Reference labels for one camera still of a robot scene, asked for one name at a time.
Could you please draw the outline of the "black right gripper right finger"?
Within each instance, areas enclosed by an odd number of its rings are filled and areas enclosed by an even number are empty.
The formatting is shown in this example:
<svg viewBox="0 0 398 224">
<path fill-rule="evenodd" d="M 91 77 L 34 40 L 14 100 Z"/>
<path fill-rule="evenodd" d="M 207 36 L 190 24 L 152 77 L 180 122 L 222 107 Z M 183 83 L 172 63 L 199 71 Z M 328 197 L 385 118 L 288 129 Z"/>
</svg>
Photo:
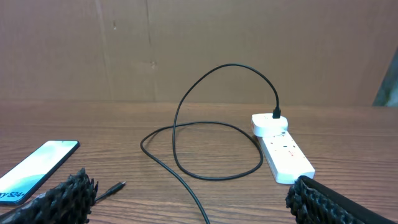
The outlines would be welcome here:
<svg viewBox="0 0 398 224">
<path fill-rule="evenodd" d="M 285 201 L 295 221 L 300 224 L 394 224 L 392 220 L 304 175 L 290 187 Z"/>
</svg>

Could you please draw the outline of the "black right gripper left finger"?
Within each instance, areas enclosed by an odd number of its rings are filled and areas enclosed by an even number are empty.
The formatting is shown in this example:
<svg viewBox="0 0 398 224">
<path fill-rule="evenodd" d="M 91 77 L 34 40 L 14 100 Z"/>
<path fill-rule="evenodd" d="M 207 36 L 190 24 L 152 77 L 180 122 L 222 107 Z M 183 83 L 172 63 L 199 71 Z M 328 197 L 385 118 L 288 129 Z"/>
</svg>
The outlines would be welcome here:
<svg viewBox="0 0 398 224">
<path fill-rule="evenodd" d="M 95 204 L 98 183 L 84 169 L 35 199 L 1 215 L 1 224 L 84 224 Z"/>
</svg>

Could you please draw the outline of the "Samsung Galaxy smartphone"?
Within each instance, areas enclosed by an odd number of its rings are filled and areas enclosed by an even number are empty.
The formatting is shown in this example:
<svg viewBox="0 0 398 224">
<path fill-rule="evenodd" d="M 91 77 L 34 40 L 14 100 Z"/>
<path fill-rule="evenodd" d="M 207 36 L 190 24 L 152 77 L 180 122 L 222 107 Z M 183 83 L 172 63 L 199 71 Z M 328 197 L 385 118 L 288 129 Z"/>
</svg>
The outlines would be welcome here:
<svg viewBox="0 0 398 224">
<path fill-rule="evenodd" d="M 25 203 L 80 147 L 77 140 L 50 140 L 1 176 L 1 205 Z"/>
</svg>

